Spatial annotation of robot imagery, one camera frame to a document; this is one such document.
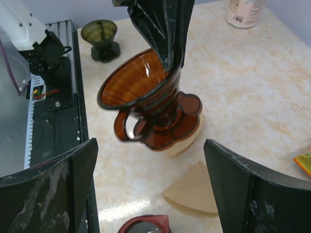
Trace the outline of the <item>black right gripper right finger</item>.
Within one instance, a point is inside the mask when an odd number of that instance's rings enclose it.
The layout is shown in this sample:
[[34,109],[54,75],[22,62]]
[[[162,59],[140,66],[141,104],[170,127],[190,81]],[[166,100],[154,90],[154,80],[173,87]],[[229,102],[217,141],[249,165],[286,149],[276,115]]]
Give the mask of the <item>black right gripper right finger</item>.
[[309,233],[311,183],[208,139],[204,154],[224,233]]

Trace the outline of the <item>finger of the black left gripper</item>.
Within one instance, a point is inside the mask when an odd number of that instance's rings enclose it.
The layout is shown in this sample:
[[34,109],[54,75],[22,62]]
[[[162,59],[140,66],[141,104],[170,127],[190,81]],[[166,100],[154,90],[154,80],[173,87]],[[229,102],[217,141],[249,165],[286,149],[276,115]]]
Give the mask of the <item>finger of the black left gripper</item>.
[[138,32],[156,52],[165,71],[173,67],[176,0],[131,0],[127,8]]
[[181,68],[184,66],[187,34],[195,0],[178,0],[174,36],[174,60],[183,54]]

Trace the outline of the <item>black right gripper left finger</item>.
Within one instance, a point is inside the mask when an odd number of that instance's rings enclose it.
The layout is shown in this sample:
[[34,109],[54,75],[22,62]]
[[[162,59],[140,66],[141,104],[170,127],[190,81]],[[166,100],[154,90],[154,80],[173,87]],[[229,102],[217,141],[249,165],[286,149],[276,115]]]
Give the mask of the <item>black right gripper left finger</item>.
[[98,155],[92,138],[0,179],[2,233],[79,231]]

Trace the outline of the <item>amber plastic coffee dripper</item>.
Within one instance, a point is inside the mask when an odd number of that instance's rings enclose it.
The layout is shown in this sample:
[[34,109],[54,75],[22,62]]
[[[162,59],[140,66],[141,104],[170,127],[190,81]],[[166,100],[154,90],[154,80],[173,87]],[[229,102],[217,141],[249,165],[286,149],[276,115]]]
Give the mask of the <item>amber plastic coffee dripper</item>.
[[171,148],[199,124],[202,102],[179,90],[181,60],[165,71],[157,54],[145,50],[119,66],[101,85],[97,103],[118,111],[114,133],[122,142],[138,141],[153,151]]

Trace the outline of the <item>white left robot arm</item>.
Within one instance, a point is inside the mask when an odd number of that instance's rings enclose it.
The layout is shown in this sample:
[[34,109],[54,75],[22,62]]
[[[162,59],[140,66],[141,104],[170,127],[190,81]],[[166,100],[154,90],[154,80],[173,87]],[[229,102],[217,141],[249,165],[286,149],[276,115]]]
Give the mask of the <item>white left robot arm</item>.
[[[112,4],[127,7],[136,30],[156,52],[164,70],[171,71],[177,56],[185,52],[194,1],[114,0]],[[69,82],[62,64],[65,46],[22,1],[0,2],[0,26],[28,61],[30,72],[40,76],[46,86],[60,88]]]

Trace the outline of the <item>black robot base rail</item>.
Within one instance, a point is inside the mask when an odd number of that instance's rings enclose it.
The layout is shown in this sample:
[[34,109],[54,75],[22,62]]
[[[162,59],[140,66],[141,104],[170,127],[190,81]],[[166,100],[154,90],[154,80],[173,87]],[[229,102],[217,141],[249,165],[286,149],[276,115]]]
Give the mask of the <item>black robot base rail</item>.
[[[63,57],[69,75],[60,92],[29,103],[25,166],[30,167],[52,159],[88,140],[86,108],[81,72],[78,33],[70,20],[48,24],[48,29],[71,48]],[[93,172],[94,162],[86,158],[72,165],[71,176],[76,186],[70,191],[77,204],[74,231],[100,231]]]

